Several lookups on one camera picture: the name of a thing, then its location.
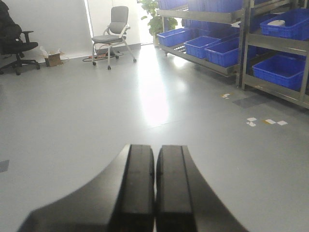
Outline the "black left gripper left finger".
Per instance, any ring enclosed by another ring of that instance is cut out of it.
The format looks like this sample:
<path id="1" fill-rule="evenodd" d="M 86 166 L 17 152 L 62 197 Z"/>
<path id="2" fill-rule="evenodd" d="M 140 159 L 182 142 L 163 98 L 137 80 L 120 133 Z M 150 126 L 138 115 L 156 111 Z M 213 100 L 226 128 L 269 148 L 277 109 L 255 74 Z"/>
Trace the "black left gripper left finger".
<path id="1" fill-rule="evenodd" d="M 154 155 L 125 145 L 96 177 L 69 195 L 30 212 L 20 232 L 151 232 Z"/>

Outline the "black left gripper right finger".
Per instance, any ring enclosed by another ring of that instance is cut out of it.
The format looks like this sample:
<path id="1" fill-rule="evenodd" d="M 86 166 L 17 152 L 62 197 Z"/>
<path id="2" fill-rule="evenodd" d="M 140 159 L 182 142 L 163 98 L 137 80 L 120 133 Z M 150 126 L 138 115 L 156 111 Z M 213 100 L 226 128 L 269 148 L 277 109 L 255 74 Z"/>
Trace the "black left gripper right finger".
<path id="1" fill-rule="evenodd" d="M 159 232 L 245 232 L 195 165 L 185 145 L 163 145 L 156 166 Z"/>

